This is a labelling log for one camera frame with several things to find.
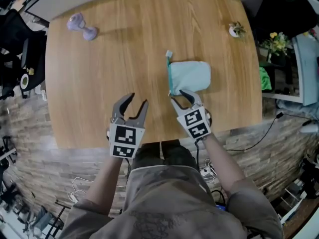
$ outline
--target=person's right arm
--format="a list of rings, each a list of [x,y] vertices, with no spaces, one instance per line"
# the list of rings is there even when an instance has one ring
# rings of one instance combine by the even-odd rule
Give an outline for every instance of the person's right arm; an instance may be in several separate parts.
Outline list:
[[[214,134],[207,136],[203,143],[220,184],[228,195],[227,211],[254,233],[271,239],[284,238],[282,226],[270,202],[253,181],[245,177]]]

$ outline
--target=wooden board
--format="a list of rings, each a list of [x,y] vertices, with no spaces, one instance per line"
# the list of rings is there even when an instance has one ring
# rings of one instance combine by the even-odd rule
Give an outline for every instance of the wooden board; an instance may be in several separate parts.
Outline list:
[[[67,29],[77,12],[99,28],[95,40]],[[229,34],[232,21],[244,25],[245,38]],[[136,95],[126,115],[135,115],[144,99],[150,103],[143,142],[186,137],[167,96],[168,49],[173,61],[210,64],[211,85],[199,93],[214,131],[261,122],[257,52],[240,0],[97,0],[50,23],[46,88],[58,146],[108,146],[113,104],[130,92]]]

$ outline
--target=wood floor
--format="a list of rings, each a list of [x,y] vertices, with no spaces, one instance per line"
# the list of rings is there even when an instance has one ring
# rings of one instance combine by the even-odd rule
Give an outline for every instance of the wood floor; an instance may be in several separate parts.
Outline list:
[[[45,206],[54,214],[61,210],[54,204],[58,199],[71,205],[67,192],[72,192],[72,180],[79,176],[94,180],[99,168],[108,155],[107,149],[58,149],[52,131],[47,102],[41,95],[30,92],[24,100],[17,95],[1,103],[0,126],[1,136],[11,135],[17,148],[16,164],[10,163],[4,173],[5,182],[13,180],[21,190],[25,201],[38,210]],[[243,149],[255,144],[267,131],[274,116],[274,101],[263,100],[264,121],[260,125],[235,129],[217,134],[226,148]],[[299,128],[305,119],[283,116],[276,120],[269,134],[256,147],[248,151],[231,152],[247,176],[251,177],[260,189],[267,188],[266,196],[272,200],[294,180],[298,164],[304,153],[310,152],[317,143],[315,134],[301,134]],[[181,144],[196,155],[196,148],[189,139],[182,139]],[[200,144],[200,166],[208,157]],[[118,185],[126,182],[127,163],[123,162]],[[77,180],[76,188],[88,190],[90,182]],[[218,180],[210,183],[213,188],[220,188]],[[111,214],[119,213],[125,199],[125,187],[118,187]],[[65,220],[67,211],[62,216]]]

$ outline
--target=shirt sleeve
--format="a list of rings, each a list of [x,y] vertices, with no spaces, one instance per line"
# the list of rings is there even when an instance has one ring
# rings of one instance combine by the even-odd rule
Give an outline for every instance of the shirt sleeve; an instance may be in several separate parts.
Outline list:
[[[59,238],[88,239],[109,221],[110,217],[99,213],[98,205],[88,200],[81,200],[71,208]]]
[[[230,190],[227,211],[247,229],[271,239],[283,239],[279,218],[252,180],[237,181]]]

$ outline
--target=green cloth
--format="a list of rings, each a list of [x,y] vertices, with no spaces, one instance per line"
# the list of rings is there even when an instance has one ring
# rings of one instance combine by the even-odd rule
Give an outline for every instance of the green cloth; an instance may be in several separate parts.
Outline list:
[[[259,67],[260,80],[261,80],[261,90],[271,90],[271,83],[268,73],[265,68]]]

